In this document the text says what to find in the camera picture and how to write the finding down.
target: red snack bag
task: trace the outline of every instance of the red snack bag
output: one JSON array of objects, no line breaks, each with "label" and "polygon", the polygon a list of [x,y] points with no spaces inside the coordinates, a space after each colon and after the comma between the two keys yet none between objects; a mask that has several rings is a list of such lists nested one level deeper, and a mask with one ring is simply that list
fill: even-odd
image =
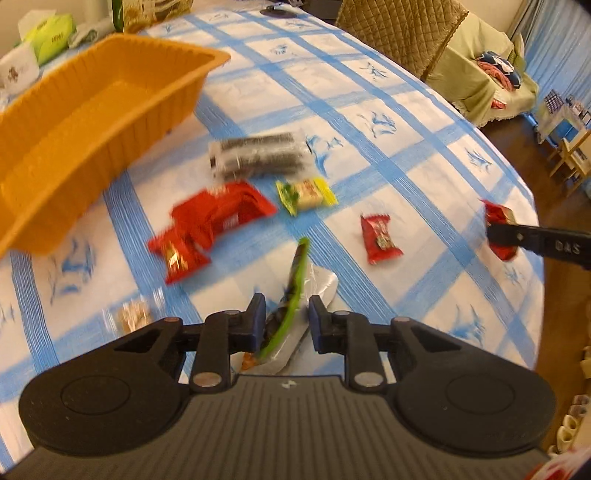
[{"label": "red snack bag", "polygon": [[173,208],[175,224],[209,249],[215,238],[252,220],[271,216],[277,208],[245,181],[202,190]]},{"label": "red snack bag", "polygon": [[210,259],[195,248],[192,240],[175,226],[150,240],[148,249],[164,258],[167,284],[188,277],[210,262]]},{"label": "red snack bag", "polygon": [[396,258],[404,255],[390,238],[388,222],[390,215],[361,216],[361,230],[363,241],[368,253],[368,262],[375,265],[388,258]]},{"label": "red snack bag", "polygon": [[[490,225],[491,223],[508,223],[514,225],[516,223],[515,216],[511,209],[489,202],[488,200],[481,200],[481,202],[484,203],[485,221],[487,225]],[[489,247],[503,262],[513,260],[518,251],[518,247],[502,247],[490,242]]]}]

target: chair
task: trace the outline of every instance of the chair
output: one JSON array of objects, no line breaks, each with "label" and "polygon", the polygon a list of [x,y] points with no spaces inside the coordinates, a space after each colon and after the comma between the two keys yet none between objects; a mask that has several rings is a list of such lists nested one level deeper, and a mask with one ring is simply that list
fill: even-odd
[{"label": "chair", "polygon": [[581,186],[591,172],[591,130],[580,131],[570,142],[563,138],[560,146],[554,150],[548,160],[552,160],[556,154],[560,154],[560,161],[550,172],[550,176],[554,175],[562,165],[571,169],[567,180],[576,176],[574,185],[566,194],[568,197]]},{"label": "chair", "polygon": [[[476,59],[492,50],[512,64],[521,74],[521,88],[509,92],[498,80],[482,70]],[[456,107],[477,127],[492,120],[513,118],[528,112],[537,103],[538,85],[523,70],[525,46],[520,36],[515,43],[503,32],[491,27],[473,13],[469,13],[443,49],[425,83]],[[506,104],[505,109],[492,107],[493,100]]]},{"label": "chair", "polygon": [[467,14],[456,0],[343,0],[335,25],[424,80]]}]

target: quilted chair cover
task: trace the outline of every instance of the quilted chair cover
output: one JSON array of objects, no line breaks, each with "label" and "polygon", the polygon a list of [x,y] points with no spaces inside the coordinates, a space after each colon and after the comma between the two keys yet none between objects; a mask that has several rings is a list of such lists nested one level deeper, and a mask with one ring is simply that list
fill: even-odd
[{"label": "quilted chair cover", "polygon": [[336,26],[424,80],[467,14],[455,0],[343,0]]}]

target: clear plastic bag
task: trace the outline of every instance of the clear plastic bag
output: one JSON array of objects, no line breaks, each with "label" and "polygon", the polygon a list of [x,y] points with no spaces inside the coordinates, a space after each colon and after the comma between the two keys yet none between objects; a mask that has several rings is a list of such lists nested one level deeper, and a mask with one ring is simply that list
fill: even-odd
[{"label": "clear plastic bag", "polygon": [[336,295],[339,279],[336,274],[326,268],[317,267],[310,261],[304,279],[300,308],[296,311],[289,333],[281,343],[259,365],[241,371],[244,353],[235,353],[230,358],[232,375],[237,372],[245,375],[276,375],[289,363],[292,355],[308,331],[307,305],[312,295],[319,295],[322,302],[328,305]]},{"label": "clear plastic bag", "polygon": [[314,166],[314,154],[299,132],[211,142],[209,160],[213,175],[224,180],[293,175]]},{"label": "clear plastic bag", "polygon": [[107,330],[116,337],[127,335],[166,316],[164,292],[154,290],[148,297],[139,297],[125,302],[117,309],[103,311]]}]

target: blue and white tablecloth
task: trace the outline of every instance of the blue and white tablecloth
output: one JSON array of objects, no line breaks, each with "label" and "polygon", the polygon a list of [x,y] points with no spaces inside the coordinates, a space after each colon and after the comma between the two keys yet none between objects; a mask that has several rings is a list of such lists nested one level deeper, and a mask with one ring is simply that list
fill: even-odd
[{"label": "blue and white tablecloth", "polygon": [[[301,13],[215,11],[147,34],[221,48],[232,60],[206,82],[195,115],[135,163],[47,257],[12,251],[0,263],[0,463],[30,449],[18,396],[35,374],[113,339],[103,310],[164,288],[167,314],[202,322],[244,309],[252,294],[278,301],[297,239],[336,272],[331,309],[372,322],[411,316],[533,367],[543,311],[543,263],[489,250],[480,199],[537,225],[532,194],[491,143],[439,95],[353,37]],[[53,66],[63,61],[58,59]],[[338,207],[258,220],[217,241],[212,264],[165,287],[146,241],[173,204],[213,179],[212,138],[303,130]],[[255,180],[278,205],[272,180]],[[391,215],[400,259],[370,266],[359,215]],[[342,372],[307,340],[292,372]]]}]

